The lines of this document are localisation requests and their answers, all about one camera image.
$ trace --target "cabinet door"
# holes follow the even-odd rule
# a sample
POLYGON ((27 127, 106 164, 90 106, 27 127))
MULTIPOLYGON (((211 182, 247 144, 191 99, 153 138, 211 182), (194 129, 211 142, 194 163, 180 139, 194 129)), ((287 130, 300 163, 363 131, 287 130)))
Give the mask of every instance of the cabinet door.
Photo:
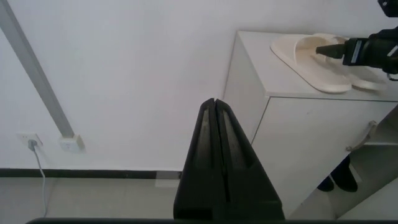
POLYGON ((397 103, 271 98, 253 148, 286 217, 397 103))

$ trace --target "metal handle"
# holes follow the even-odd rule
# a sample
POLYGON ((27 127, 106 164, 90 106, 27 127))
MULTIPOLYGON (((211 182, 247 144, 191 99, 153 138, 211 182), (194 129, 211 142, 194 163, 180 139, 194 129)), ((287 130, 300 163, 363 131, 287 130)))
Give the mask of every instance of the metal handle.
POLYGON ((362 141, 360 143, 358 143, 356 146, 351 147, 348 146, 346 148, 346 151, 352 152, 354 150, 359 149, 360 147, 362 147, 369 139, 371 139, 374 136, 374 133, 376 132, 376 128, 377 128, 377 122, 375 121, 370 121, 369 122, 369 131, 366 134, 365 138, 362 139, 362 141))

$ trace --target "power outlet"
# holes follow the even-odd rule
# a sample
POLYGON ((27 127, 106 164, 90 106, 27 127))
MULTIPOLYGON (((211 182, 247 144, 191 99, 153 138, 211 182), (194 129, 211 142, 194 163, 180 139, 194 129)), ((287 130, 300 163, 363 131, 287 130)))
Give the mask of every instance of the power outlet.
POLYGON ((22 142, 25 146, 28 146, 28 141, 35 140, 37 141, 38 146, 43 146, 42 141, 40 141, 39 137, 36 133, 17 133, 17 138, 22 142))

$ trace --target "white cable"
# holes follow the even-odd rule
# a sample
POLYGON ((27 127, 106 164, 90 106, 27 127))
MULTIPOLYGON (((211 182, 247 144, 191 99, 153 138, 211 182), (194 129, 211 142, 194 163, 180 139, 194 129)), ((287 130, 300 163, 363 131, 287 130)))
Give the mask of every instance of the white cable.
POLYGON ((43 176, 42 197, 43 197, 43 207, 44 207, 43 217, 45 217, 47 215, 47 201, 45 200, 45 191, 44 191, 45 190, 45 175, 42 170, 42 166, 40 165, 40 160, 39 160, 39 157, 37 156, 36 150, 33 150, 33 153, 36 156, 37 164, 39 165, 40 172, 42 173, 42 176, 43 176))

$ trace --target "power cord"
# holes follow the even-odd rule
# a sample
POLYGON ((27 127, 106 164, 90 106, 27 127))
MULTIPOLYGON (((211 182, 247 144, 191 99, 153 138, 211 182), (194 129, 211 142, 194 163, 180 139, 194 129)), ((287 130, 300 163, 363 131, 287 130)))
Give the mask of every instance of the power cord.
POLYGON ((35 146, 37 146, 37 141, 30 139, 30 140, 28 140, 27 145, 28 145, 28 148, 35 154, 36 160, 37 160, 37 164, 39 165, 40 173, 42 173, 42 176, 43 176, 42 197, 43 197, 43 207, 44 207, 44 215, 43 215, 43 217, 45 217, 47 215, 47 201, 45 200, 45 192, 44 192, 44 190, 45 190, 45 175, 44 175, 44 172, 42 170, 42 166, 40 165, 39 157, 37 156, 37 153, 36 153, 35 146))

